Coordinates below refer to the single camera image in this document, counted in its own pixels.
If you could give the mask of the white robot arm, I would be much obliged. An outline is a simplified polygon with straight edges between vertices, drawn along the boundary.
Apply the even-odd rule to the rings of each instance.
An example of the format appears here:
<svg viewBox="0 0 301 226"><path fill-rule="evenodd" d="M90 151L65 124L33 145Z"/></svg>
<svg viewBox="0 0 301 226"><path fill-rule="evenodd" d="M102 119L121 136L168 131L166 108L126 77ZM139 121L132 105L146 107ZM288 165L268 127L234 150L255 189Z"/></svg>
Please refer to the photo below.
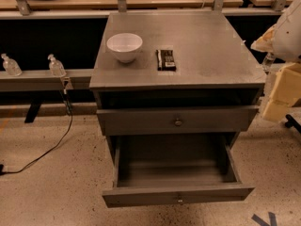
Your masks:
<svg viewBox="0 0 301 226"><path fill-rule="evenodd" d="M293 0L251 48L288 62L277 72L276 82L261 113L266 120L280 121L301 99L301 0Z"/></svg>

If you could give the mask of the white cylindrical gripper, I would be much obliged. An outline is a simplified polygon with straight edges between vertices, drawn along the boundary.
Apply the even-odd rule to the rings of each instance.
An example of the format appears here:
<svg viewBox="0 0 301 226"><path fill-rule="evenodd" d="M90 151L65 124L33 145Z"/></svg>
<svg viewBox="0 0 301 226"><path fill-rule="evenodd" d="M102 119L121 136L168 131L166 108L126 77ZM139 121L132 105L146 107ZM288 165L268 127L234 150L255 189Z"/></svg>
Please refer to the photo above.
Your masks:
<svg viewBox="0 0 301 226"><path fill-rule="evenodd" d="M268 121L281 121L289 109L301 99L301 64L291 63L280 68L268 97L262 117Z"/></svg>

